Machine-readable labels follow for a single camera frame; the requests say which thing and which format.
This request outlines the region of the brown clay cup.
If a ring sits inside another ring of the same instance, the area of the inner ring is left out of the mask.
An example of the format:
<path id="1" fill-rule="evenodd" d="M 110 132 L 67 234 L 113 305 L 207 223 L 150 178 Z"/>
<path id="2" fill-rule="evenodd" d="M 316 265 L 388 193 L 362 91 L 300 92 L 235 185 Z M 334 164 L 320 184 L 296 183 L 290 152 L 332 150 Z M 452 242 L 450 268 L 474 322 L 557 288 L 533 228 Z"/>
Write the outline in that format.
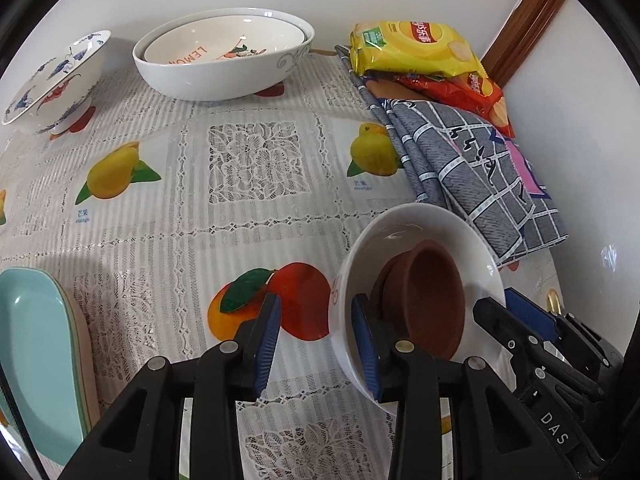
<path id="1" fill-rule="evenodd" d="M 451 359 L 465 320 L 464 290 L 454 259 L 434 240 L 422 240 L 388 276 L 382 319 L 435 358 Z"/>
<path id="2" fill-rule="evenodd" d="M 390 275 L 390 272 L 393 271 L 394 266 L 396 266 L 396 264 L 399 261 L 405 258 L 406 255 L 407 255 L 407 252 L 402 252 L 401 254 L 393 256 L 393 258 L 388 260 L 385 263 L 385 266 L 382 267 L 382 270 L 380 271 L 380 273 L 378 274 L 378 277 L 374 282 L 369 299 L 370 299 L 370 304 L 373 310 L 375 310 L 375 312 L 378 315 L 382 315 L 382 311 L 383 311 L 382 298 L 383 298 L 383 292 L 384 292 L 386 280 Z"/>

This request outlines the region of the blue square plate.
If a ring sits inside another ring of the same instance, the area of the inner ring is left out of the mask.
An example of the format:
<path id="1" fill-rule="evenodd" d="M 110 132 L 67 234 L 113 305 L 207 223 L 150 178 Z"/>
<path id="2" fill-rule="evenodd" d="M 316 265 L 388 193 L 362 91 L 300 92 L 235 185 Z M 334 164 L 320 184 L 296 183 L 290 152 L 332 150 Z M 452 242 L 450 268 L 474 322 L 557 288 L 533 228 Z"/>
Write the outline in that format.
<path id="1" fill-rule="evenodd" d="M 87 433 L 70 309 L 46 272 L 1 272 L 1 367 L 36 451 L 66 465 Z"/>

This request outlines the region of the white ceramic bowl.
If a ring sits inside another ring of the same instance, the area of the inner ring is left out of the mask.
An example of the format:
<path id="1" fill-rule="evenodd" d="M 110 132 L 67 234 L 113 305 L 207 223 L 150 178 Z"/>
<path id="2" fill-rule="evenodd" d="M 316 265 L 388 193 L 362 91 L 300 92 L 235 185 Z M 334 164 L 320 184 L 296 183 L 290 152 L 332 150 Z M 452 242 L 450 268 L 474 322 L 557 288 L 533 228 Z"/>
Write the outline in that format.
<path id="1" fill-rule="evenodd" d="M 498 268 L 491 253 L 470 226 L 451 211 L 434 205 L 403 204 L 383 212 L 357 237 L 331 286 L 329 332 L 333 352 L 342 371 L 369 401 L 374 397 L 367 388 L 358 356 L 350 302 L 352 297 L 368 294 L 383 266 L 424 240 L 441 244 L 454 259 L 460 273 L 465 298 L 465 324 L 460 346 L 452 358 L 462 362 L 468 356 L 481 356 L 497 368 L 503 348 L 473 320 L 477 300 L 495 299 L 506 303 Z"/>

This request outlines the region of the grey checkered cloth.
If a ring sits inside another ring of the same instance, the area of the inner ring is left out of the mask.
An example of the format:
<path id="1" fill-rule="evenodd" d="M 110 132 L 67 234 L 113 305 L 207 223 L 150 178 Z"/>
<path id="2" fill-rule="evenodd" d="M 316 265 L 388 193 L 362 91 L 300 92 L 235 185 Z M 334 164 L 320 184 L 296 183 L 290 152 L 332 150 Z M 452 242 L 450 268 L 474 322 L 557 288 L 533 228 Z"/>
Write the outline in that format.
<path id="1" fill-rule="evenodd" d="M 416 201 L 460 217 L 488 246 L 499 266 L 560 244 L 568 237 L 558 208 L 513 140 L 466 110 L 427 100 L 377 98 L 370 79 L 349 79 L 390 136 Z"/>

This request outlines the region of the fruit print tablecloth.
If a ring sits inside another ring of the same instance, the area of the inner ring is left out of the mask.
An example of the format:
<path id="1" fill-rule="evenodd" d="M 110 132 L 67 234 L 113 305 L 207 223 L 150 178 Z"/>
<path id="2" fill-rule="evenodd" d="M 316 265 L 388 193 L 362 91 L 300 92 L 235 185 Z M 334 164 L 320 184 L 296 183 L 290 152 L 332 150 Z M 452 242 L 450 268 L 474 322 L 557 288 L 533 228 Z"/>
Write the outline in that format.
<path id="1" fill-rule="evenodd" d="M 49 273 L 79 308 L 100 408 L 153 356 L 215 344 L 208 310 L 244 272 L 308 264 L 331 283 L 374 218 L 416 199 L 403 172 L 352 171 L 373 114 L 337 53 L 228 103 L 165 98 L 133 68 L 92 98 L 84 131 L 2 145 L 1 264 Z"/>

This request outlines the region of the red chips bag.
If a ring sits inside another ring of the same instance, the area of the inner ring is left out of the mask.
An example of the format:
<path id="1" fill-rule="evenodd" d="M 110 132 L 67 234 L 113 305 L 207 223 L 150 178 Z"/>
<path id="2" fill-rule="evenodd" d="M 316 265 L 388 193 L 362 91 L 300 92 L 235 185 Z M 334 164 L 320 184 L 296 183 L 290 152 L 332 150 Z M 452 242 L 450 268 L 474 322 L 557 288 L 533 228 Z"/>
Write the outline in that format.
<path id="1" fill-rule="evenodd" d="M 507 138 L 514 139 L 506 98 L 501 88 L 477 72 L 442 78 L 417 74 L 397 74 L 398 84 L 426 96 L 431 101 L 466 110 L 488 120 Z"/>

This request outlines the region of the yellow chips bag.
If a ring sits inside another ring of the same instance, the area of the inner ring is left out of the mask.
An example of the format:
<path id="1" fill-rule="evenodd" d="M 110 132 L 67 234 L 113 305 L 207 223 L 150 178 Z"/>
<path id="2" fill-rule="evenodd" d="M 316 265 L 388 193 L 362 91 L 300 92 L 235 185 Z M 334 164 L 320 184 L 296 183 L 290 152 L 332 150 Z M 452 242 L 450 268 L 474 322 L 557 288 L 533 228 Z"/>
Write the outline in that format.
<path id="1" fill-rule="evenodd" d="M 357 24 L 350 33 L 349 61 L 359 75 L 369 70 L 452 78 L 487 77 L 470 44 L 446 24 L 380 21 Z"/>

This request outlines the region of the blue crane pattern bowl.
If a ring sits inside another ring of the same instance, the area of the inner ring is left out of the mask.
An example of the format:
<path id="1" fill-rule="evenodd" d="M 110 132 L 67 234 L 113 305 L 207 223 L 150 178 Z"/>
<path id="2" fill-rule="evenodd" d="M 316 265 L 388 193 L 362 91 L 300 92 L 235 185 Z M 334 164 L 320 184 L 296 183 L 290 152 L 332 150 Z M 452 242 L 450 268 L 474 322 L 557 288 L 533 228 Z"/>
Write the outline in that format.
<path id="1" fill-rule="evenodd" d="M 92 32 L 40 65 L 4 110 L 2 125 L 56 136 L 78 122 L 91 105 L 110 38 L 109 30 Z"/>

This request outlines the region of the large white bowl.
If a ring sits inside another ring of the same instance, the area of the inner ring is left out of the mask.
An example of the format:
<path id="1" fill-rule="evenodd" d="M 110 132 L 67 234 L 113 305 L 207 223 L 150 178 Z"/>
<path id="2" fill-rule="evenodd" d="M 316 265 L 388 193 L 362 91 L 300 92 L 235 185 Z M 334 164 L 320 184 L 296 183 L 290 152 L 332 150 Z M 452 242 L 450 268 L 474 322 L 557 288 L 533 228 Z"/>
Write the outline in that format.
<path id="1" fill-rule="evenodd" d="M 145 48 L 164 32 L 202 18 L 227 15 L 277 18 L 298 26 L 306 39 L 288 50 L 227 61 L 163 65 L 143 59 Z M 261 8 L 214 9 L 175 18 L 152 29 L 134 45 L 132 57 L 144 81 L 164 96 L 183 101 L 225 101 L 249 96 L 285 80 L 309 52 L 315 34 L 311 24 L 282 11 Z"/>

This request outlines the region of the brown wooden door frame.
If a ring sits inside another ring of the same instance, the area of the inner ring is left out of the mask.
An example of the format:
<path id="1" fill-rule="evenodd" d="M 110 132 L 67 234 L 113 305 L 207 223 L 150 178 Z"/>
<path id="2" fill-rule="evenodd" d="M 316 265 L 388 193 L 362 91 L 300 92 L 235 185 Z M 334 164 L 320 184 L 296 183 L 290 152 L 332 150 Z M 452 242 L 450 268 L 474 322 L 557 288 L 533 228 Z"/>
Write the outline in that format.
<path id="1" fill-rule="evenodd" d="M 533 52 L 566 0 L 520 0 L 482 58 L 491 79 L 504 88 Z"/>

